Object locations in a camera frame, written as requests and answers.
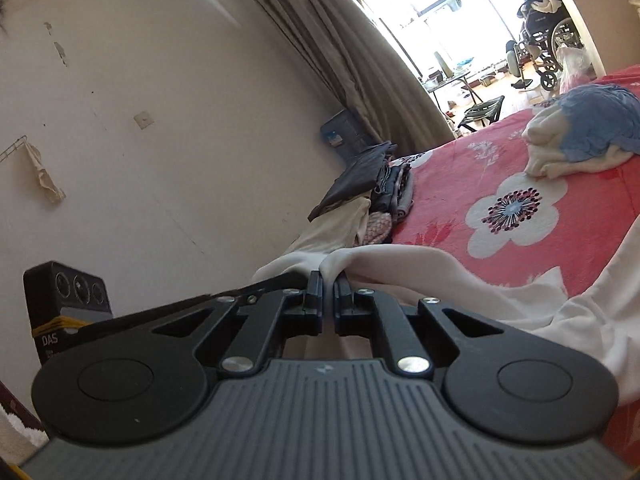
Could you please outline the cream bear sweatshirt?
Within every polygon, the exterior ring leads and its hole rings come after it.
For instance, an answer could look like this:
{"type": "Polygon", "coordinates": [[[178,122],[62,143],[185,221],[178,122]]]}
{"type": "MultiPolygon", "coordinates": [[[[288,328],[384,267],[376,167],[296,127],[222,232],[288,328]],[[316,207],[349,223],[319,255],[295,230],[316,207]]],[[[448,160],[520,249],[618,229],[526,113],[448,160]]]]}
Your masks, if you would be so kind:
{"type": "Polygon", "coordinates": [[[440,249],[411,245],[291,252],[258,269],[252,280],[318,271],[328,284],[345,273],[356,285],[399,300],[436,297],[485,318],[591,356],[616,379],[620,404],[639,397],[639,227],[628,230],[598,278],[567,297],[553,268],[522,287],[487,284],[440,249]]]}

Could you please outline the beige folded clothes pile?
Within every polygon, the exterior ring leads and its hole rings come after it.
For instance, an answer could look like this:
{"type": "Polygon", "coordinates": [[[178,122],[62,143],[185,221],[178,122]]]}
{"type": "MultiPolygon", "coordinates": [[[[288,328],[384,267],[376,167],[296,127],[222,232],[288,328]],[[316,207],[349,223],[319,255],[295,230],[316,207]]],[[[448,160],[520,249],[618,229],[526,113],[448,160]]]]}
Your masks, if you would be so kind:
{"type": "Polygon", "coordinates": [[[393,229],[389,212],[370,211],[368,193],[320,214],[285,251],[330,254],[341,248],[380,244],[393,229]]]}

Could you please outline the dark folded clothes stack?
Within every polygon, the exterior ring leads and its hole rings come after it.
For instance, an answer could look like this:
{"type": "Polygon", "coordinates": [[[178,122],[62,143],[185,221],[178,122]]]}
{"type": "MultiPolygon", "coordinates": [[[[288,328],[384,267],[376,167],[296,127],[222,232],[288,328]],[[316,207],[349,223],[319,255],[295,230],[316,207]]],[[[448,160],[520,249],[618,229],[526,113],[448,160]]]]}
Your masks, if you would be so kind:
{"type": "Polygon", "coordinates": [[[404,218],[412,205],[411,165],[408,162],[393,163],[396,148],[396,144],[386,141],[353,157],[320,203],[308,214],[308,221],[360,195],[370,197],[372,212],[388,212],[394,220],[404,218]]]}

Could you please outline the black folding stool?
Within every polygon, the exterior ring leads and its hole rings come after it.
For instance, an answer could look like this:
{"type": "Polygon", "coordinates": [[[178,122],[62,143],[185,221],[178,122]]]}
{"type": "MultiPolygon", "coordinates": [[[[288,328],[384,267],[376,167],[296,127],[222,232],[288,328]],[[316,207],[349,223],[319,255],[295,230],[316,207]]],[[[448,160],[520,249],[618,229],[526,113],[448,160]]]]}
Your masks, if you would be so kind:
{"type": "Polygon", "coordinates": [[[471,106],[465,111],[458,127],[465,128],[466,130],[469,130],[469,132],[475,132],[476,129],[473,127],[473,124],[476,122],[481,122],[482,124],[488,122],[489,125],[492,125],[494,122],[498,122],[501,115],[503,101],[504,96],[497,96],[495,99],[471,106]]]}

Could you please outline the wheelchair with clothes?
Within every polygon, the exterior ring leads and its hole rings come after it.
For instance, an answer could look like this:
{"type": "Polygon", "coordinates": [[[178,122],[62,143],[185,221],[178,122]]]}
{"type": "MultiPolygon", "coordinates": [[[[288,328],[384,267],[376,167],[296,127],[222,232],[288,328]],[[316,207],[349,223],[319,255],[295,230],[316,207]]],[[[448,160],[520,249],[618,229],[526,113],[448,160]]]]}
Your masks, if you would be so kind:
{"type": "Polygon", "coordinates": [[[516,15],[522,22],[520,36],[506,43],[506,64],[516,78],[512,87],[525,90],[533,83],[523,72],[531,62],[541,87],[552,91],[565,72],[561,50],[582,47],[577,28],[562,0],[523,0],[516,15]]]}

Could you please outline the red floral bed blanket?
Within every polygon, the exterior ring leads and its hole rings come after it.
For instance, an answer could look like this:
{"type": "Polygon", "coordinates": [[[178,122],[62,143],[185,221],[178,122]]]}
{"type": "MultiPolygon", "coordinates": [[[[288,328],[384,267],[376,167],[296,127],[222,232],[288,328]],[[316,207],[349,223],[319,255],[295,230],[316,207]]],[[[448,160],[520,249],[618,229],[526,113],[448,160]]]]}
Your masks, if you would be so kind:
{"type": "MultiPolygon", "coordinates": [[[[553,268],[567,297],[582,294],[639,226],[639,161],[556,179],[525,172],[522,110],[411,159],[414,203],[393,245],[440,249],[487,284],[522,287],[553,268]]],[[[639,398],[620,404],[608,443],[639,456],[639,398]]]]}

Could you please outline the blue storage crate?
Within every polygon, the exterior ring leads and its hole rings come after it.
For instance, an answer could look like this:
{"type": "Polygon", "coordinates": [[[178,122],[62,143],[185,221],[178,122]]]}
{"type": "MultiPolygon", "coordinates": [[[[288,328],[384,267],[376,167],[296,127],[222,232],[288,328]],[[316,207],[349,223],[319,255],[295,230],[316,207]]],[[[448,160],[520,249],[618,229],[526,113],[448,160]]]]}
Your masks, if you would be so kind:
{"type": "Polygon", "coordinates": [[[320,136],[345,162],[375,144],[370,133],[350,110],[341,110],[320,128],[320,136]]]}

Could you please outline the cream crumpled garment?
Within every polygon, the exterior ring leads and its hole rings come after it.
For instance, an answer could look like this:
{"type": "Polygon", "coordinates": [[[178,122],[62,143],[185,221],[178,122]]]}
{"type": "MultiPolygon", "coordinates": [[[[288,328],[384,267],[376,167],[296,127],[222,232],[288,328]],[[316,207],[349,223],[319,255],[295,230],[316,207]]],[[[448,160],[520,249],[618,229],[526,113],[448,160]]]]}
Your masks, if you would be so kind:
{"type": "Polygon", "coordinates": [[[611,146],[601,157],[584,162],[569,162],[560,151],[560,143],[567,130],[568,121],[556,104],[534,116],[522,133],[528,153],[526,174],[548,179],[578,174],[578,172],[596,174],[623,165],[636,156],[617,146],[611,146]]]}

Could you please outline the glass side table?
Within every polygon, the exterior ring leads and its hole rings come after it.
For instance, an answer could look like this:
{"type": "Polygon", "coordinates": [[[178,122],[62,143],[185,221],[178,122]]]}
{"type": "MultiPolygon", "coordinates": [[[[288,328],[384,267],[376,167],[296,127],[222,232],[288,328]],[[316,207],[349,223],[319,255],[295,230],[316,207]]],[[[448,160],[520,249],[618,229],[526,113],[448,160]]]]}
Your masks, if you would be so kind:
{"type": "Polygon", "coordinates": [[[450,84],[455,84],[456,82],[460,82],[460,84],[462,84],[462,87],[469,93],[474,105],[483,102],[480,95],[470,85],[471,70],[469,70],[465,65],[457,68],[451,68],[445,58],[437,51],[434,52],[434,58],[439,67],[440,76],[428,78],[424,81],[422,87],[433,96],[438,108],[442,107],[439,104],[436,92],[450,84]]]}

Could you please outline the blue crumpled garment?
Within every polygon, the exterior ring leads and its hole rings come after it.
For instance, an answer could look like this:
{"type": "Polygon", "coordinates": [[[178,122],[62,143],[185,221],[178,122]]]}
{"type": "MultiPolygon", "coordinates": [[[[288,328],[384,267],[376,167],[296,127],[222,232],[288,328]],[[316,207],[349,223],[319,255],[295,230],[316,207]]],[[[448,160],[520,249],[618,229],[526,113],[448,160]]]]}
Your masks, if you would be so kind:
{"type": "Polygon", "coordinates": [[[639,154],[639,99],[618,84],[584,84],[555,104],[568,121],[560,151],[569,162],[603,156],[611,146],[639,154]]]}

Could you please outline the brown curtain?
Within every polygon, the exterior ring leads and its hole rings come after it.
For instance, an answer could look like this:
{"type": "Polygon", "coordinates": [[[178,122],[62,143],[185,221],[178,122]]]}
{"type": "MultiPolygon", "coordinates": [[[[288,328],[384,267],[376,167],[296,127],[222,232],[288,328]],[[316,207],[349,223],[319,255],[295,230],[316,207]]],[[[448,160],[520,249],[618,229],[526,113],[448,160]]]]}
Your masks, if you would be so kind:
{"type": "Polygon", "coordinates": [[[407,64],[354,0],[254,0],[371,138],[404,155],[454,140],[407,64]]]}

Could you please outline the cloth hanging on wall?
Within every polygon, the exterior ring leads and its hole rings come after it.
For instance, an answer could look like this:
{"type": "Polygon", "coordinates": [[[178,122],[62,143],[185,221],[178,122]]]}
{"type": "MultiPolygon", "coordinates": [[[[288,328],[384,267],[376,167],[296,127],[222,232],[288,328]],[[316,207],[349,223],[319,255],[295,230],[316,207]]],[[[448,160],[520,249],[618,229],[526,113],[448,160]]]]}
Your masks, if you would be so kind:
{"type": "Polygon", "coordinates": [[[29,157],[32,168],[34,168],[35,176],[39,187],[43,190],[44,195],[52,204],[62,203],[66,199],[66,194],[59,188],[51,178],[46,166],[43,165],[42,156],[38,148],[26,141],[24,148],[29,157]]]}

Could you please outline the white wall socket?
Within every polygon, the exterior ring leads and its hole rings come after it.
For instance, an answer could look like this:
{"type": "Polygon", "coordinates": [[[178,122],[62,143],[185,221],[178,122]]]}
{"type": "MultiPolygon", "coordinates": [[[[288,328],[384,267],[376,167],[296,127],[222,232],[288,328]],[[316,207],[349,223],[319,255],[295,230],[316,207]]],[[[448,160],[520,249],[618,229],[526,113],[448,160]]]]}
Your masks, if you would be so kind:
{"type": "Polygon", "coordinates": [[[154,119],[149,112],[145,110],[143,112],[134,115],[134,122],[138,125],[141,130],[148,128],[150,125],[154,124],[154,119]]]}

